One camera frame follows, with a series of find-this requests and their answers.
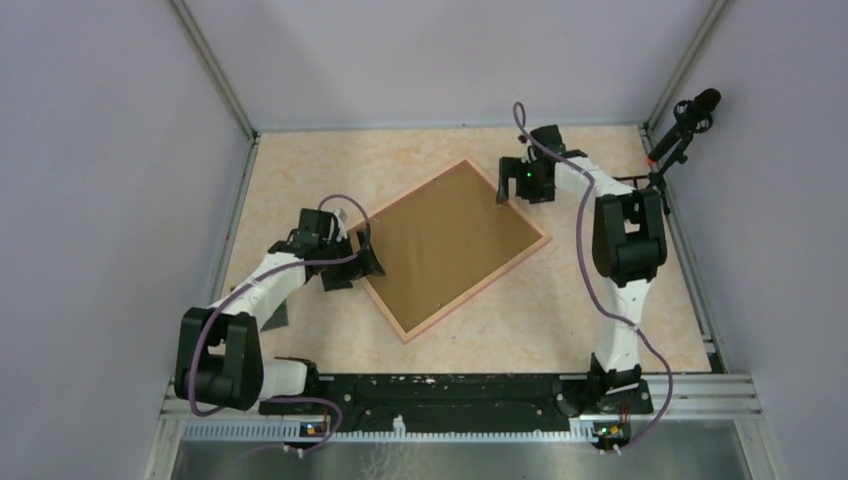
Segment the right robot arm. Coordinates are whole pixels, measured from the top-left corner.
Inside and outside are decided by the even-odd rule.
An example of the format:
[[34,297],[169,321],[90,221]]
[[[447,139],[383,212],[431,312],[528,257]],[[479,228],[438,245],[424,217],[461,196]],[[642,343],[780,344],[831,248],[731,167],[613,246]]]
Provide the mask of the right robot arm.
[[607,174],[585,152],[567,149],[555,125],[522,131],[519,141],[524,153],[499,161],[497,203],[512,196],[552,202],[557,193],[569,192],[579,201],[578,214],[592,215],[591,251],[580,251],[578,264],[583,278],[595,268],[610,304],[604,306],[594,287],[587,288],[609,324],[591,357],[586,397],[594,409],[612,412],[641,380],[644,305],[668,256],[662,199]]

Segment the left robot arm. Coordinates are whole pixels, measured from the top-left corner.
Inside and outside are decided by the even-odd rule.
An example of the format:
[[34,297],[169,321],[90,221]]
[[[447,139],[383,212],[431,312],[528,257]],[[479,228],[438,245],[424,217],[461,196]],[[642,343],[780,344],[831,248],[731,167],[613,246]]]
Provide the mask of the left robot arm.
[[259,333],[280,316],[287,298],[318,277],[325,291],[385,273],[373,250],[371,226],[348,231],[341,210],[304,209],[296,228],[276,241],[259,266],[227,296],[207,307],[191,307],[180,325],[173,388],[203,415],[223,408],[242,411],[282,397],[297,413],[319,404],[313,366],[296,358],[264,359]]

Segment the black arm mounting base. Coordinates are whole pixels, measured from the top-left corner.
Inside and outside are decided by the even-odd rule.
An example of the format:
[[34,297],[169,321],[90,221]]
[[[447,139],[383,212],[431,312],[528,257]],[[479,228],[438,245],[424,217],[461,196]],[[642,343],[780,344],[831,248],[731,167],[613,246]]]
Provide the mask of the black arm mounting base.
[[262,415],[342,417],[340,431],[387,432],[396,418],[411,433],[566,431],[581,415],[650,415],[641,383],[596,396],[585,375],[332,374],[307,383],[305,404],[259,403]]

